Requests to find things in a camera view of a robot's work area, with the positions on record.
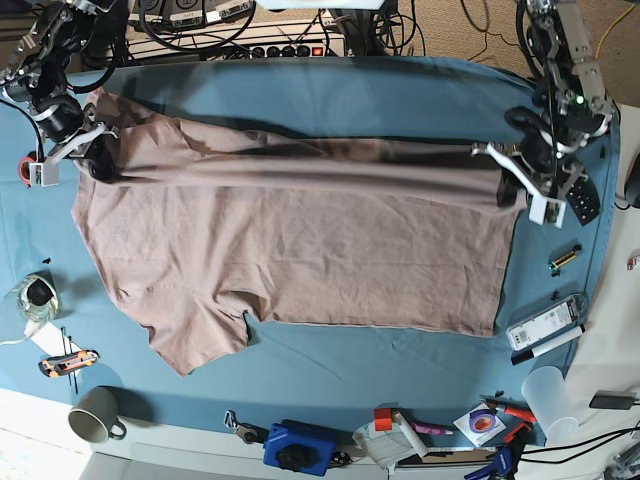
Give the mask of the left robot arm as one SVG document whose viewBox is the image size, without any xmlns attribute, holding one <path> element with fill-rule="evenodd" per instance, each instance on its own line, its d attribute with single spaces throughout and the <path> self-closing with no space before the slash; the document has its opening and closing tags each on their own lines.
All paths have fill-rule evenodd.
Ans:
<svg viewBox="0 0 640 480">
<path fill-rule="evenodd" d="M 577 2 L 519 1 L 515 21 L 534 106 L 511 108 L 504 119 L 524 137 L 471 152 L 490 156 L 526 189 L 530 221 L 561 223 L 569 191 L 588 178 L 573 157 L 609 131 L 614 106 Z"/>
</svg>

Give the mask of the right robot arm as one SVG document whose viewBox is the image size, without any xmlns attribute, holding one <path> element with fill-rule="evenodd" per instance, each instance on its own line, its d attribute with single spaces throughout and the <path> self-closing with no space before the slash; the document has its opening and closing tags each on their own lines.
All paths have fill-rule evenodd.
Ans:
<svg viewBox="0 0 640 480">
<path fill-rule="evenodd" d="M 74 86 L 65 70 L 94 37 L 96 24 L 115 16 L 115 50 L 102 76 L 92 84 Z M 59 163 L 69 159 L 97 181 L 107 181 L 115 169 L 105 139 L 119 129 L 98 118 L 97 106 L 82 106 L 75 98 L 102 88 L 124 56 L 129 6 L 126 1 L 55 1 L 45 6 L 18 42 L 1 71 L 1 102 L 18 109 L 36 137 L 33 152 L 20 160 L 18 175 L 28 187 L 58 183 Z"/>
</svg>

